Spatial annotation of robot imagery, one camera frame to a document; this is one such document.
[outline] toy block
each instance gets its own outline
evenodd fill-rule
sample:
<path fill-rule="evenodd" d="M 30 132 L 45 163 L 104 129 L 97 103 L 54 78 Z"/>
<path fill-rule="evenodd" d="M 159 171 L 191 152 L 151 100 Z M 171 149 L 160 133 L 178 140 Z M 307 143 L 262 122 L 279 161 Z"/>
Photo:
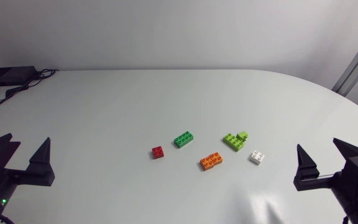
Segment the toy block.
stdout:
<path fill-rule="evenodd" d="M 161 146 L 153 148 L 152 151 L 153 151 L 154 159 L 164 157 L 164 152 L 162 151 Z"/>
<path fill-rule="evenodd" d="M 248 133 L 246 133 L 245 131 L 242 131 L 242 132 L 237 134 L 236 138 L 238 138 L 241 141 L 245 142 L 247 140 L 247 138 L 248 138 Z"/>
<path fill-rule="evenodd" d="M 263 155 L 262 153 L 260 153 L 258 151 L 254 151 L 254 153 L 252 153 L 252 155 L 249 157 L 249 160 L 251 160 L 255 164 L 259 165 L 262 162 L 262 160 L 264 159 L 264 157 L 265 157 L 265 155 Z"/>
<path fill-rule="evenodd" d="M 185 132 L 181 136 L 175 138 L 173 141 L 179 148 L 193 140 L 193 135 L 190 132 Z"/>
<path fill-rule="evenodd" d="M 200 164 L 204 170 L 209 170 L 210 168 L 215 166 L 214 162 L 212 161 L 211 158 L 209 158 L 209 156 L 200 160 Z"/>
<path fill-rule="evenodd" d="M 214 154 L 209 155 L 209 158 L 212 159 L 212 162 L 214 162 L 214 165 L 218 165 L 218 164 L 222 163 L 222 161 L 223 161 L 223 158 L 217 152 L 215 152 Z"/>
<path fill-rule="evenodd" d="M 236 152 L 238 152 L 244 146 L 244 143 L 240 139 L 234 137 L 232 134 L 227 134 L 223 138 L 223 141 L 232 147 Z"/>

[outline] orange lego brick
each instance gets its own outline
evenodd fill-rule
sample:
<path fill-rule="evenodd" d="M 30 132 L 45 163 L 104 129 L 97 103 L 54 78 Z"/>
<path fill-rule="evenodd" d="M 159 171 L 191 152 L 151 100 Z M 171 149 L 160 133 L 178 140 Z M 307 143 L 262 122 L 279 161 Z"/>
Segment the orange lego brick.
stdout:
<path fill-rule="evenodd" d="M 223 158 L 217 152 L 215 152 L 214 154 L 209 155 L 209 158 L 212 159 L 212 161 L 214 162 L 214 165 L 218 165 L 218 164 L 222 163 L 222 161 L 223 161 Z"/>
<path fill-rule="evenodd" d="M 214 167 L 214 162 L 209 157 L 205 157 L 204 159 L 200 160 L 200 164 L 204 170 L 209 170 L 210 168 Z"/>

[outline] white wall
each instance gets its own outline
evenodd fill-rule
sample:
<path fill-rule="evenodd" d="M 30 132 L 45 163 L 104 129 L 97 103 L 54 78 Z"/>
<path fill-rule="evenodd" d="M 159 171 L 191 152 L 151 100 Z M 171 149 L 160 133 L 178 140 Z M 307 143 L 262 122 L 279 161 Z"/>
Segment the white wall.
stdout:
<path fill-rule="evenodd" d="M 253 68 L 331 88 L 358 0 L 0 0 L 0 67 Z"/>

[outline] small red cube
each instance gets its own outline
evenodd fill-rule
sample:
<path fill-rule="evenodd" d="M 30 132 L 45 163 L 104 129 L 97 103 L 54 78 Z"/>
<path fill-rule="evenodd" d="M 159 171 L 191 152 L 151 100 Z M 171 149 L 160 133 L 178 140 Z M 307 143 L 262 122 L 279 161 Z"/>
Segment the small red cube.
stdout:
<path fill-rule="evenodd" d="M 161 146 L 155 147 L 155 148 L 153 148 L 152 150 L 153 150 L 154 159 L 158 159 L 158 158 L 164 157 L 164 152 L 162 151 L 162 147 L 161 147 Z"/>

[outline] lime green lego brick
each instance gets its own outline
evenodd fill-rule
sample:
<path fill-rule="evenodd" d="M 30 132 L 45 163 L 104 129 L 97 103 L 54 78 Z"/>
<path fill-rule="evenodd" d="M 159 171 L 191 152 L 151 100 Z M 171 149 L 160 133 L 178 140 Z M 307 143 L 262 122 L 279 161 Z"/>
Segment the lime green lego brick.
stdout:
<path fill-rule="evenodd" d="M 234 137 L 232 134 L 227 134 L 223 138 L 223 141 L 232 147 L 236 152 L 240 151 L 240 149 L 244 146 L 244 143 L 240 139 Z"/>
<path fill-rule="evenodd" d="M 237 134 L 236 138 L 240 139 L 241 141 L 246 141 L 248 138 L 248 133 L 246 133 L 245 131 L 242 131 L 240 133 Z"/>
<path fill-rule="evenodd" d="M 190 132 L 185 132 L 181 136 L 175 138 L 173 141 L 179 148 L 193 140 L 193 135 Z"/>

